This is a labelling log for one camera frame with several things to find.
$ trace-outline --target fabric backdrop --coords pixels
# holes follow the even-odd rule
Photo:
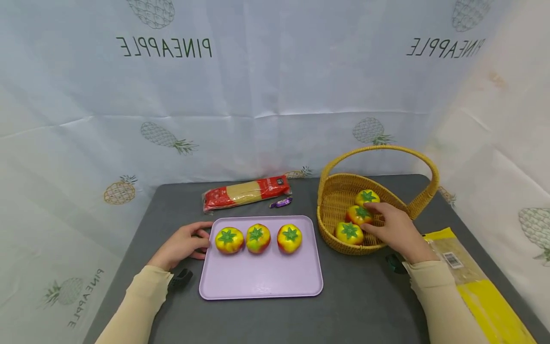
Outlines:
[[[0,341],[81,341],[161,184],[422,149],[508,4],[4,0]]]
[[[548,329],[549,12],[518,3],[426,149],[443,193]]]

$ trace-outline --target candy wrapper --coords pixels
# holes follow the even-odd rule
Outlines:
[[[202,210],[210,214],[214,209],[232,208],[291,193],[286,176],[263,178],[253,182],[208,190],[202,195]]]
[[[277,201],[275,203],[272,203],[269,205],[270,208],[281,208],[282,206],[287,206],[290,204],[290,202],[292,202],[292,197],[289,196],[285,199],[282,199],[280,201]]]

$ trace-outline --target gray table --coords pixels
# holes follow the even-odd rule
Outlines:
[[[379,176],[405,202],[428,183],[426,177]],[[291,181],[294,201],[268,209],[268,201],[204,215],[201,194],[227,183],[160,186],[147,209],[84,343],[92,344],[124,297],[132,278],[156,249],[181,225],[220,217],[306,215],[317,229],[318,179]],[[451,227],[462,244],[498,287],[539,343],[550,334],[504,277],[468,228],[440,195],[415,221],[422,233]],[[429,343],[424,312],[407,275],[390,271],[385,248],[368,256],[347,256],[329,248],[317,234],[323,292],[313,298],[205,301],[198,287],[202,262],[186,259],[176,269],[195,273],[182,291],[170,293],[153,324],[150,343]]]

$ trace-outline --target hand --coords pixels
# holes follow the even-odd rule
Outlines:
[[[210,227],[212,227],[212,222],[195,222],[180,227],[158,249],[147,265],[157,266],[165,271],[170,271],[180,261],[189,256],[195,259],[204,259],[206,255],[195,250],[202,248],[202,251],[205,252],[210,247],[210,234],[203,229]]]
[[[383,227],[364,223],[361,229],[387,243],[410,264],[439,260],[407,213],[389,203],[365,203],[364,207],[375,214],[382,214],[386,223]]]

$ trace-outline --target tomato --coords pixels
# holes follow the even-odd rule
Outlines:
[[[341,242],[350,245],[361,245],[365,238],[361,228],[351,222],[339,222],[334,231],[334,236]]]
[[[269,229],[257,223],[246,231],[246,247],[251,253],[262,253],[271,242]]]
[[[372,222],[372,214],[365,208],[352,205],[345,213],[346,222],[353,222],[355,225],[361,226],[363,223]]]
[[[240,230],[226,227],[216,235],[216,248],[224,254],[233,254],[241,250],[244,237]]]
[[[370,189],[362,190],[357,194],[357,196],[355,196],[355,204],[358,206],[363,206],[363,203],[370,202],[380,202],[380,196]]]
[[[282,226],[277,233],[277,245],[284,253],[294,253],[302,245],[302,232],[291,223]]]

